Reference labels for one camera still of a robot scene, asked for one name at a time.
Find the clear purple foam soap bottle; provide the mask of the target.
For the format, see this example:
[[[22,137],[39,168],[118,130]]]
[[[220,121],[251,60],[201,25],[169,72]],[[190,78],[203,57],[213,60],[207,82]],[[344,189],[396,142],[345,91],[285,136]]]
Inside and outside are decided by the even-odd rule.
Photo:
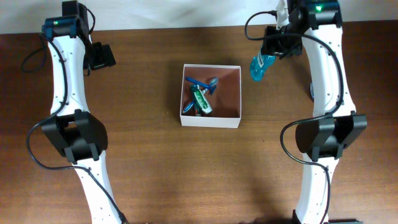
[[[314,101],[314,97],[315,97],[314,88],[313,88],[313,83],[311,82],[311,84],[310,84],[310,98],[311,98],[312,101]]]

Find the blue white toothbrush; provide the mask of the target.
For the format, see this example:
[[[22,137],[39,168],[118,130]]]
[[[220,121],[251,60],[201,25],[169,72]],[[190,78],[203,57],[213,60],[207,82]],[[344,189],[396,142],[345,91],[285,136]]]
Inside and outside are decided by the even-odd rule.
[[[216,85],[218,84],[218,78],[213,77],[208,84],[199,82],[196,79],[191,77],[186,77],[186,81],[191,82],[190,86],[191,93],[193,95],[193,100],[184,107],[182,113],[187,113],[191,108],[195,109],[195,114],[199,115],[200,113],[209,114],[213,111],[209,101],[205,97],[205,93],[207,91],[210,92],[210,95],[216,89]]]

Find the blue mouthwash bottle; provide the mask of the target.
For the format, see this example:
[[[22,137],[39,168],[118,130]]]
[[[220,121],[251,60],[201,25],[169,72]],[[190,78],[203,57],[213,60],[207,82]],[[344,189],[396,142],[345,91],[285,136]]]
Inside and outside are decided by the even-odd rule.
[[[258,51],[257,55],[253,57],[250,64],[251,78],[255,82],[260,82],[266,70],[275,62],[274,55],[262,54],[262,48]]]

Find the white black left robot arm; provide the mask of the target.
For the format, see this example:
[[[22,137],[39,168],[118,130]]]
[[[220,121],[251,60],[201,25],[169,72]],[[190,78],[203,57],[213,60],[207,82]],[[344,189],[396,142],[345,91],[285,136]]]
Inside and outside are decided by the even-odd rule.
[[[84,75],[116,64],[111,47],[92,42],[91,11],[78,1],[62,2],[62,15],[47,18],[42,33],[53,68],[50,117],[39,125],[58,153],[76,171],[92,223],[127,223],[116,205],[106,169],[108,136],[89,111]]]

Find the green Dettol soap bar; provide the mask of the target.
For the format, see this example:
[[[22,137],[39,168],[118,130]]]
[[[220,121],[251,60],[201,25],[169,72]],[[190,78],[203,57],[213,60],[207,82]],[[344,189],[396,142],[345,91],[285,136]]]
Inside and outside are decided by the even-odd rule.
[[[213,111],[209,101],[205,97],[207,89],[201,89],[199,85],[190,85],[190,90],[195,100],[195,104],[201,109],[202,113],[209,114]]]

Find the blue disposable razor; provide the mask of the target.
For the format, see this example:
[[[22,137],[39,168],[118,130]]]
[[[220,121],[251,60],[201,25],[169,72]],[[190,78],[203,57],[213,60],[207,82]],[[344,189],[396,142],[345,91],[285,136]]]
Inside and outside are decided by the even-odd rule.
[[[193,78],[191,78],[191,77],[185,77],[185,79],[186,79],[186,81],[188,81],[188,82],[191,82],[191,83],[193,83],[193,84],[196,84],[196,85],[199,85],[199,86],[201,86],[201,87],[203,87],[203,88],[206,88],[207,90],[210,91],[210,95],[213,94],[213,92],[214,92],[215,89],[216,89],[216,85],[218,84],[218,78],[217,78],[217,77],[213,77],[213,78],[209,81],[208,84],[203,83],[203,82],[200,82],[200,81],[198,81],[198,80],[196,80],[196,79],[193,79]]]

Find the teal white toothpaste tube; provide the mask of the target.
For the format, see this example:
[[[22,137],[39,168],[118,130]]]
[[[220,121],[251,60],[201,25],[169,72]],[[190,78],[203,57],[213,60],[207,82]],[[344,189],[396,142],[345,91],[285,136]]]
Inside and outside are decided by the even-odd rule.
[[[201,109],[198,106],[194,106],[195,116],[201,116]]]

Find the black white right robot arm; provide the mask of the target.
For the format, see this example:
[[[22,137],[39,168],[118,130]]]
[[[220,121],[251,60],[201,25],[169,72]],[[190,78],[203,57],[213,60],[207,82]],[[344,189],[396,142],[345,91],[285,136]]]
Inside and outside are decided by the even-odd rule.
[[[313,116],[292,122],[302,158],[300,199],[293,223],[328,223],[331,181],[343,151],[366,129],[348,89],[342,54],[338,1],[280,1],[276,26],[266,29],[263,54],[307,53],[312,78]]]

